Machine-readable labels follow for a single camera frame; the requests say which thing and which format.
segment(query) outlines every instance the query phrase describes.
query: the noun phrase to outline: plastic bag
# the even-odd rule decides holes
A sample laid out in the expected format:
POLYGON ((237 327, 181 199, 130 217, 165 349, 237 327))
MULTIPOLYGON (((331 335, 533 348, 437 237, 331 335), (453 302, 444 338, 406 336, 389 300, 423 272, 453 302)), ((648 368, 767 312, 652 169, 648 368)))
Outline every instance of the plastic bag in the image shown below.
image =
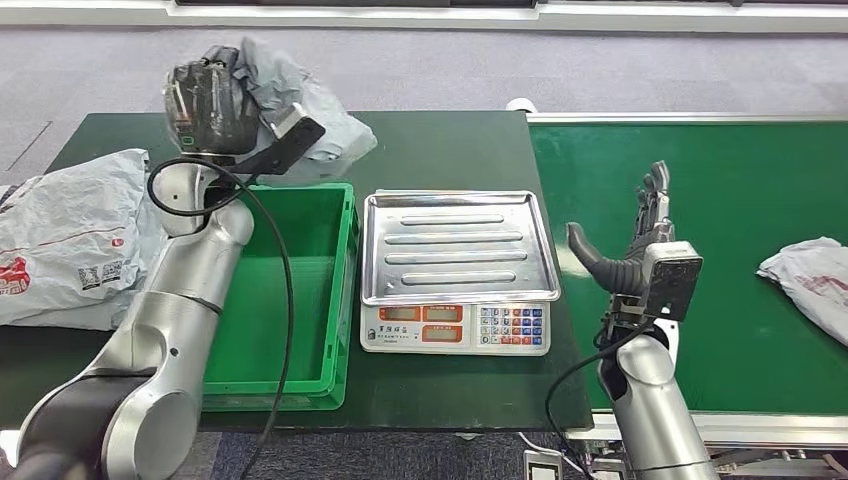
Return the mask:
POLYGON ((827 237, 789 245, 757 275, 779 283, 807 318, 848 345, 848 248, 827 237))
MULTIPOLYGON (((283 51, 245 37, 234 76, 245 82, 265 123, 276 124, 292 102, 298 102, 327 130, 285 175, 259 177, 258 182, 263 185, 340 177, 353 162, 377 146, 371 129, 350 116, 327 87, 283 51)), ((267 148, 271 138, 267 130, 260 131, 256 151, 267 148)))
POLYGON ((146 275, 167 239, 146 161, 124 150, 0 187, 0 325, 112 328, 108 317, 33 315, 99 303, 146 275))

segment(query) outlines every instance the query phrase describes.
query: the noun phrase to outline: stainless steel tray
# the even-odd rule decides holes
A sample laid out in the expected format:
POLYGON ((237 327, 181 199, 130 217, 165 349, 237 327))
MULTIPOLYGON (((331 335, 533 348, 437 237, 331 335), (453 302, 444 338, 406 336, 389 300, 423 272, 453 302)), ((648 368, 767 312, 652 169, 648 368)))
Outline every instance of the stainless steel tray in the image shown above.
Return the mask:
POLYGON ((559 298, 531 192, 383 191, 364 212, 366 305, 559 298))

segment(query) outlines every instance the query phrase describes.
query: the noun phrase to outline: barcode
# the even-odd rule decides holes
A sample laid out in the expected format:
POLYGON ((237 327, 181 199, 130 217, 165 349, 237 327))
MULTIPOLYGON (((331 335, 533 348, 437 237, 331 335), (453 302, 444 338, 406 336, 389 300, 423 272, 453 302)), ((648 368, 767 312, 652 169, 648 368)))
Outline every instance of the barcode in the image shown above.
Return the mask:
POLYGON ((77 273, 80 277, 80 284, 83 290, 100 286, 100 277, 97 275, 97 267, 78 268, 77 273))
POLYGON ((122 267, 122 260, 115 260, 103 265, 103 283, 120 280, 122 267))

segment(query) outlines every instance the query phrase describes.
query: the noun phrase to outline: table edge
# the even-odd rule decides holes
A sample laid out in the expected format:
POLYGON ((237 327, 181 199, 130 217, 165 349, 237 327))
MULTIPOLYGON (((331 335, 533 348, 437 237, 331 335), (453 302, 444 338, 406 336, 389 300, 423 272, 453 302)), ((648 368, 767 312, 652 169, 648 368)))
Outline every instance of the table edge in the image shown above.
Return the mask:
POLYGON ((829 113, 758 115, 741 112, 545 112, 527 114, 527 123, 531 126, 573 123, 711 124, 791 122, 848 122, 848 115, 829 113))
MULTIPOLYGON (((574 440, 621 440, 612 413, 595 411, 595 427, 569 430, 574 440)), ((704 444, 724 448, 848 449, 848 416, 693 413, 704 444)))

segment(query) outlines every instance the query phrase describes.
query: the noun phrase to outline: scale keypad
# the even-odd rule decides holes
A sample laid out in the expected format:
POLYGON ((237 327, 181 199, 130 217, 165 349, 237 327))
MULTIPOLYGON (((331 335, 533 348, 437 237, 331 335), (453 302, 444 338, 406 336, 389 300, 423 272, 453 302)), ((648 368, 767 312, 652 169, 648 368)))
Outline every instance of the scale keypad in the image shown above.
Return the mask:
POLYGON ((484 305, 477 309, 479 340, 483 345, 542 345, 544 309, 484 305))

